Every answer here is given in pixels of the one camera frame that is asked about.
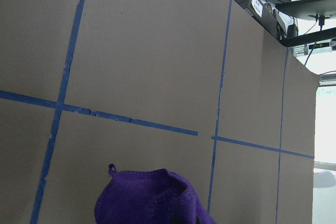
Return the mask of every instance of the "purple cloth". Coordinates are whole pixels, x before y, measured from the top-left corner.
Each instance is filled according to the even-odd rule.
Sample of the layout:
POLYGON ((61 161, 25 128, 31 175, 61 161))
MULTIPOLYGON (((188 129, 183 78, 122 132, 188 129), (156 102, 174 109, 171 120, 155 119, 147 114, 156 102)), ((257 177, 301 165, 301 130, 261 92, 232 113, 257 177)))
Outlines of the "purple cloth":
POLYGON ((97 224, 215 224, 193 186, 166 169, 117 172, 97 200, 97 224))

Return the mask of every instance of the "monitor stand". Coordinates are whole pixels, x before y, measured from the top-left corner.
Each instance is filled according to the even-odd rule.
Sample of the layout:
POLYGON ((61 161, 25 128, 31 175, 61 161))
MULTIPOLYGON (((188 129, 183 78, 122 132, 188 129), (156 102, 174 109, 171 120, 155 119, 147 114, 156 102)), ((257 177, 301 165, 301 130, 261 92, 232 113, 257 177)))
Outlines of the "monitor stand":
MULTIPOLYGON (((298 0, 275 5, 276 9, 289 16, 305 19, 336 18, 336 0, 298 0)), ((285 47, 295 47, 317 41, 336 38, 336 28, 280 40, 285 47)))

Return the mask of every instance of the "fabric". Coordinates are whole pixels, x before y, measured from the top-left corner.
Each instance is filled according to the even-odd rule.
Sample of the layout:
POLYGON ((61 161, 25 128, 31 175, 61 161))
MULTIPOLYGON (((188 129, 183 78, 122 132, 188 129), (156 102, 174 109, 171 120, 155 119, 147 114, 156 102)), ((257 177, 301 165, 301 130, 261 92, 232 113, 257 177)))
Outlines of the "fabric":
POLYGON ((193 186, 166 169, 117 172, 97 200, 97 224, 215 224, 193 186))

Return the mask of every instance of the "white label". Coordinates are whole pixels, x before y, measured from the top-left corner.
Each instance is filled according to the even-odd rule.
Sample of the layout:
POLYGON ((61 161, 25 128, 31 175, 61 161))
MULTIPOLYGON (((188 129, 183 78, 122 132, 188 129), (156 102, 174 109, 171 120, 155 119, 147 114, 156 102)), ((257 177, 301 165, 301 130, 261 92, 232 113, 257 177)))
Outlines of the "white label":
POLYGON ((261 17, 263 11, 263 5, 261 2, 259 2, 259 0, 252 0, 252 6, 256 13, 261 17))

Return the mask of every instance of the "sticker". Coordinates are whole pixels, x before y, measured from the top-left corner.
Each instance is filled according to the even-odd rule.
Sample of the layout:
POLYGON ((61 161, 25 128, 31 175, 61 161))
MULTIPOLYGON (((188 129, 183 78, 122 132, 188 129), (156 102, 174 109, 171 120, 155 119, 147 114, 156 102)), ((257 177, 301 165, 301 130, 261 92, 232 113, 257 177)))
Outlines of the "sticker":
POLYGON ((252 7, 256 11, 256 13, 262 17, 263 5, 259 0, 252 0, 252 7))

